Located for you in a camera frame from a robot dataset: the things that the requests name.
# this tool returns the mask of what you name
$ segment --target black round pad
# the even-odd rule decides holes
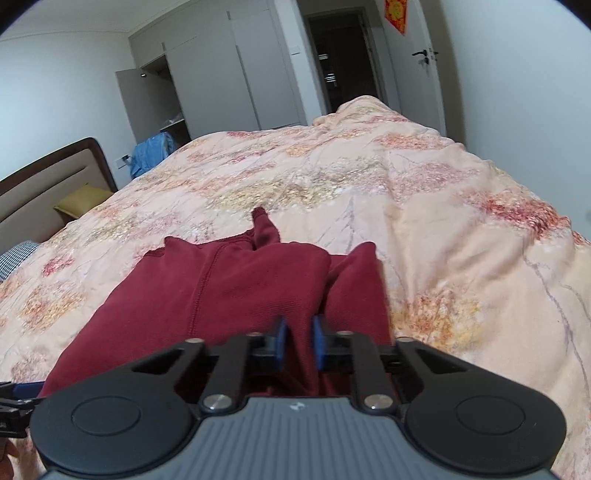
[[[124,476],[174,454],[193,425],[187,404],[152,375],[94,377],[54,393],[31,417],[46,466],[73,476]]]
[[[411,402],[405,425],[431,457],[483,476],[548,467],[566,435],[564,416],[549,398],[476,372],[434,377]]]
[[[133,428],[142,416],[134,401],[123,397],[99,397],[82,402],[72,414],[72,422],[90,435],[117,435]]]
[[[472,397],[456,407],[457,419],[467,429],[484,435],[506,435],[521,427],[525,413],[519,405],[499,397]]]

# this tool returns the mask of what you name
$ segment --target yellow pillow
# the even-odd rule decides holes
[[[108,190],[98,189],[86,184],[75,192],[70,193],[67,197],[62,198],[53,208],[58,212],[78,219],[86,212],[103,203],[111,195],[113,193]]]

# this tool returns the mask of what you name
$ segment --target blue cloth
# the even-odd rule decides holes
[[[152,170],[177,149],[172,136],[164,132],[136,145],[129,161],[129,172],[136,179]]]
[[[35,242],[27,240],[12,247],[4,255],[0,256],[0,283],[8,278],[12,271],[17,268],[23,260],[31,255],[39,246]]]

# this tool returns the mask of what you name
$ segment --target brown wooden headboard frame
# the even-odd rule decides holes
[[[103,174],[111,191],[116,192],[117,185],[115,184],[115,179],[113,178],[113,174],[109,169],[109,164],[107,163],[105,154],[103,153],[103,150],[96,139],[89,137],[73,143],[72,145],[68,145],[67,147],[56,150],[55,152],[50,153],[49,155],[46,155],[45,157],[40,158],[33,163],[30,163],[26,167],[21,168],[5,179],[0,180],[0,196],[4,195],[9,190],[12,190],[15,186],[21,184],[33,175],[45,170],[48,167],[51,167],[53,164],[58,163],[59,161],[71,157],[72,155],[75,155],[76,153],[86,149],[92,152],[92,155],[96,159],[96,164],[98,165],[100,172]]]

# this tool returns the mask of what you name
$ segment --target red decoration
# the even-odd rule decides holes
[[[402,35],[406,32],[408,0],[385,0],[385,17]]]

